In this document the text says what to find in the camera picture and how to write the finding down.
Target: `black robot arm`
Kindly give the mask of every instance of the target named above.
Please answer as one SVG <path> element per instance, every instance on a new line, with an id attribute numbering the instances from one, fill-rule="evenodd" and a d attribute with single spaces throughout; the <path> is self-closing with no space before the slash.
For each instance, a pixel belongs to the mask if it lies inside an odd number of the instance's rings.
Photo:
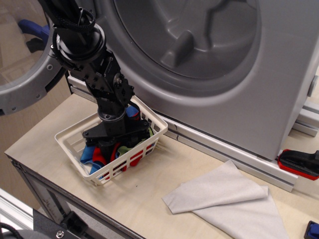
<path id="1" fill-rule="evenodd" d="M 38 1 L 53 22 L 51 48 L 55 58 L 86 83 L 97 101 L 102 123 L 83 133 L 87 145 L 100 147 L 103 156 L 109 158 L 116 142 L 124 141 L 133 147 L 148 138 L 149 123 L 131 120 L 126 115 L 128 104 L 134 105 L 131 102 L 134 87 L 121 74 L 114 54 L 107 49 L 104 32 L 95 23 L 95 16 L 78 7 L 75 0 Z"/>

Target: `laundry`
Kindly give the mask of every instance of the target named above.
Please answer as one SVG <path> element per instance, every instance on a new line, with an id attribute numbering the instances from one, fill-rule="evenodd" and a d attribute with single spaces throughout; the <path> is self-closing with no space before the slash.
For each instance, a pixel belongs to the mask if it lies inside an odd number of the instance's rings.
<path id="1" fill-rule="evenodd" d="M 140 120 L 139 113 L 140 113 L 139 110 L 137 110 L 133 106 L 129 106 L 126 110 L 127 116 L 133 120 Z M 150 137 L 152 137 L 154 134 L 151 127 L 149 127 L 149 133 L 150 133 Z M 101 169 L 102 167 L 104 167 L 105 165 L 107 165 L 109 162 L 113 162 L 115 159 L 121 157 L 122 155 L 130 151 L 131 149 L 132 148 L 127 147 L 125 145 L 125 142 L 117 142 L 114 144 L 111 158 L 105 159 L 99 147 L 86 145 L 83 150 L 80 162 L 83 164 L 91 164 L 92 168 L 91 168 L 90 174 L 92 174 L 98 171 L 99 169 Z M 136 158 L 134 161 L 130 163 L 130 166 L 136 166 L 142 157 L 143 156 L 141 155 L 140 157 Z M 126 169 L 127 167 L 125 166 L 122 168 L 122 171 L 126 171 Z"/>
<path id="2" fill-rule="evenodd" d="M 193 212 L 235 239 L 288 239 L 269 192 L 232 161 L 182 183 L 162 198 L 173 214 Z"/>

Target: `blue handle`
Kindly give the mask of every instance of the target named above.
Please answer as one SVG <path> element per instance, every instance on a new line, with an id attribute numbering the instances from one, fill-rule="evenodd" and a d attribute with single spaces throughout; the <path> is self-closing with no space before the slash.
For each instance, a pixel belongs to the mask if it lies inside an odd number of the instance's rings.
<path id="1" fill-rule="evenodd" d="M 47 44 L 50 33 L 48 25 L 42 27 L 34 23 L 33 21 L 23 19 L 18 23 L 18 26 L 20 27 L 23 33 L 39 37 L 43 40 L 44 45 Z"/>

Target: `plastic basket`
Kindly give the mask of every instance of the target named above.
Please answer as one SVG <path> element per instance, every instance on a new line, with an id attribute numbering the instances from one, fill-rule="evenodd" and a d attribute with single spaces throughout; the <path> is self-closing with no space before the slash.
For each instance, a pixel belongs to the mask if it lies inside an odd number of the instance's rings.
<path id="1" fill-rule="evenodd" d="M 146 119 L 150 123 L 154 133 L 153 136 L 136 145 L 124 155 L 92 174 L 89 173 L 90 166 L 84 165 L 80 162 L 85 148 L 85 139 L 82 137 L 82 133 L 101 122 L 98 114 L 95 113 L 83 119 L 55 136 L 56 141 L 68 155 L 85 180 L 92 181 L 97 185 L 102 185 L 108 182 L 121 173 L 124 167 L 129 168 L 134 160 L 142 159 L 146 155 L 150 154 L 155 148 L 159 137 L 167 131 L 167 123 L 156 115 L 149 107 L 147 107 L 139 98 L 133 96 L 131 100 L 140 107 L 141 118 Z"/>

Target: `gray cloth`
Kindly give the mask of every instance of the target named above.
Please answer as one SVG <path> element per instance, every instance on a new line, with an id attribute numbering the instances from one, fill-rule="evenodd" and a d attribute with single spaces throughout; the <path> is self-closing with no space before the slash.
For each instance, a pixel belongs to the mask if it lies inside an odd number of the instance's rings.
<path id="1" fill-rule="evenodd" d="M 236 239 L 289 238 L 268 186 L 244 177 L 230 160 L 163 200 L 173 214 L 193 212 Z"/>

